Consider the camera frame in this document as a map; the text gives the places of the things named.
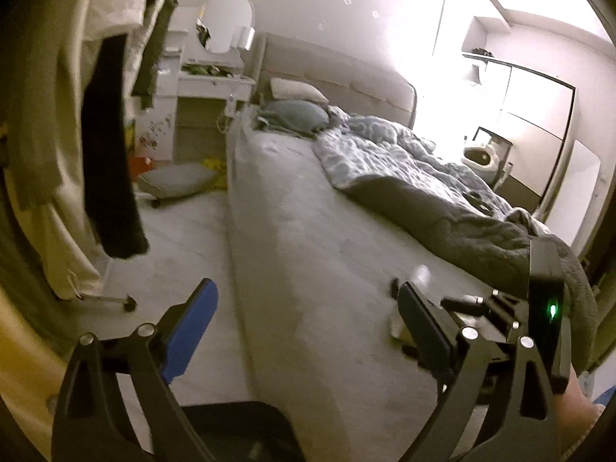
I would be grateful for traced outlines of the right hand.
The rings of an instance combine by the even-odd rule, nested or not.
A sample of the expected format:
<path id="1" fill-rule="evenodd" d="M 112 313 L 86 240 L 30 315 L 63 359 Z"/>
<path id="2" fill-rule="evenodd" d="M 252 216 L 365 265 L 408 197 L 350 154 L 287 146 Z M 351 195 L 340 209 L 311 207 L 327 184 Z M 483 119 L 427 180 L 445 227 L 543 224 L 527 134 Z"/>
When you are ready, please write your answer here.
<path id="1" fill-rule="evenodd" d="M 573 366 L 570 366 L 565 392 L 553 396 L 553 404 L 556 412 L 560 460 L 566 461 L 589 435 L 603 414 L 604 406 L 592 403 L 585 396 Z"/>

